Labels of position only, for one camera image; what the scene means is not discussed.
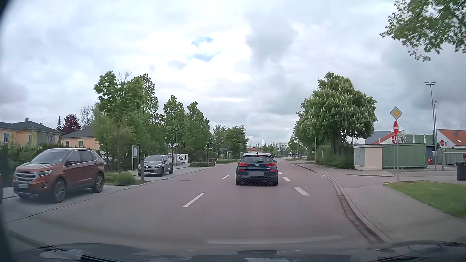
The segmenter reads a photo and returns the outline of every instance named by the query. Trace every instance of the tire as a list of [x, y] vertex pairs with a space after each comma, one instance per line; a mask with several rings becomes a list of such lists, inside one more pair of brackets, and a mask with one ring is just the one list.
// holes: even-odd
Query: tire
[[103, 184], [105, 183], [105, 177], [102, 173], [97, 173], [96, 179], [94, 180], [94, 186], [91, 187], [92, 192], [100, 193], [103, 190]]
[[54, 203], [61, 203], [66, 197], [66, 182], [59, 178], [54, 183], [54, 189], [51, 192], [51, 199]]

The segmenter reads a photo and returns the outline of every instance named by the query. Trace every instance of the white dashed lane marking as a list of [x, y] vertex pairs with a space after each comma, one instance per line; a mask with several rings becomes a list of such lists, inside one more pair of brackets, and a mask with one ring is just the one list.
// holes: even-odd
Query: white dashed lane marking
[[199, 199], [203, 194], [205, 194], [205, 192], [203, 193], [200, 193], [197, 197], [193, 198], [191, 201], [189, 201], [186, 205], [184, 205], [183, 207], [189, 207], [190, 204], [194, 203], [194, 201], [196, 201], [197, 199]]
[[301, 195], [303, 196], [309, 196], [308, 193], [306, 193], [306, 191], [304, 191], [302, 188], [300, 188], [299, 186], [294, 186], [293, 187], [294, 189], [296, 189], [296, 191], [298, 191]]

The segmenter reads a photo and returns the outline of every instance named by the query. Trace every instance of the dark blue hatchback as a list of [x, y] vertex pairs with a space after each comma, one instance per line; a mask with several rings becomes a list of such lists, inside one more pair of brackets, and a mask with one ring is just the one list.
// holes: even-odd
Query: dark blue hatchback
[[236, 185], [254, 183], [259, 186], [278, 186], [277, 161], [268, 153], [246, 153], [238, 160]]

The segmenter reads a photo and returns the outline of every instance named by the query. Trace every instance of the trash bin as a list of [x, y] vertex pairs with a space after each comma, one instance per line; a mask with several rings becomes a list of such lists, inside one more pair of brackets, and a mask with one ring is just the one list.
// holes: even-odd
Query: trash bin
[[466, 162], [456, 162], [456, 180], [466, 180]]

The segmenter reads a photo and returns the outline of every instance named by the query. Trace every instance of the yellow house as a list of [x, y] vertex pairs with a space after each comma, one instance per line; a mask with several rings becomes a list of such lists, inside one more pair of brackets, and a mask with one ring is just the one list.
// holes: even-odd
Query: yellow house
[[63, 135], [62, 144], [69, 147], [86, 147], [99, 150], [99, 143], [94, 138], [91, 127]]
[[61, 131], [30, 121], [29, 118], [17, 123], [0, 122], [2, 145], [14, 143], [38, 147], [43, 144], [57, 144], [60, 142], [61, 135]]

